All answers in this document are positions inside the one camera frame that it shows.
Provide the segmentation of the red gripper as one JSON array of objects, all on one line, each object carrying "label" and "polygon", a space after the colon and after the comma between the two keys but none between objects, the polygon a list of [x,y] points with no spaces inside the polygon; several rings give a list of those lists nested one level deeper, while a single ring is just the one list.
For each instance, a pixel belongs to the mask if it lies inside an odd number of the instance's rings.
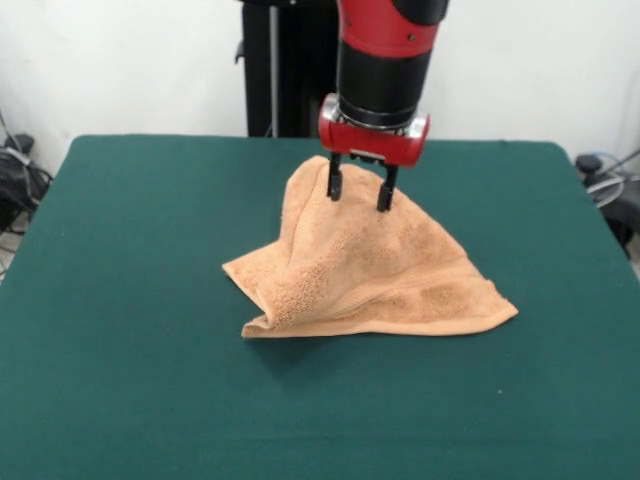
[{"label": "red gripper", "polygon": [[382,161],[386,177],[380,185],[377,211],[391,210],[399,167],[414,167],[421,156],[430,129],[430,116],[416,114],[404,127],[375,129],[351,122],[339,109],[336,93],[326,96],[319,115],[319,137],[331,152],[327,196],[337,202],[342,194],[341,155]]}]

